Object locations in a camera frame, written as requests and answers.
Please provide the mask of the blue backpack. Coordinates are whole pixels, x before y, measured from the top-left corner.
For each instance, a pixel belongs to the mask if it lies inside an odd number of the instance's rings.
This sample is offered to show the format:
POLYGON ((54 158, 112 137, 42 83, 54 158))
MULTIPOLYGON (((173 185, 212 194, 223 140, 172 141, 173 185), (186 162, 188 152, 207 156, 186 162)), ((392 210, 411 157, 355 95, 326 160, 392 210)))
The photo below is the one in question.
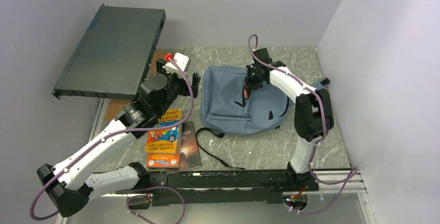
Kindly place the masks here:
POLYGON ((277 87, 263 83, 243 97, 247 69, 210 66, 203 76, 200 118, 204 127, 225 134, 252 135, 280 126, 294 102, 277 87))

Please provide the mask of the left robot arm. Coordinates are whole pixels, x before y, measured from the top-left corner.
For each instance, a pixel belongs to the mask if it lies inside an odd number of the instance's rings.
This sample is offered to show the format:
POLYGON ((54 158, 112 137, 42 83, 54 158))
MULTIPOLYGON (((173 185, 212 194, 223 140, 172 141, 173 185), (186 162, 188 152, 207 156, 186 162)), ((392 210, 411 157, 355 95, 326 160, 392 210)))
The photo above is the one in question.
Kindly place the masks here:
POLYGON ((148 189, 150 175, 138 162, 106 173, 97 173, 97 168, 143 134, 161 130, 159 120, 178 96, 198 96, 200 76, 194 73, 188 79, 189 65, 190 58, 181 53, 158 59, 157 72, 139 85, 134 99, 100 134, 64 161, 37 170, 40 192, 49 196, 56 214, 72 216, 95 198, 119 190, 148 189))

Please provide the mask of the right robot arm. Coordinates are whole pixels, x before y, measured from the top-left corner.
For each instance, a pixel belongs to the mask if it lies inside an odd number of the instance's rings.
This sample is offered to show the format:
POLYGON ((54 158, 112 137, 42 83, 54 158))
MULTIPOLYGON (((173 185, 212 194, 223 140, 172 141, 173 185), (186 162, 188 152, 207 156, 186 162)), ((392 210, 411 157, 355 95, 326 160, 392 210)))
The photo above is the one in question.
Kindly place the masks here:
POLYGON ((299 190, 306 179, 312 176, 311 166, 316 146, 326 138, 334 126, 329 93, 326 89, 312 87, 297 76, 282 62, 274 62, 266 48, 250 48, 253 63, 247 66, 243 97, 249 99, 252 91, 263 87, 263 83, 280 89, 294 102, 294 128, 298 135, 295 153, 287 165, 286 184, 299 190))

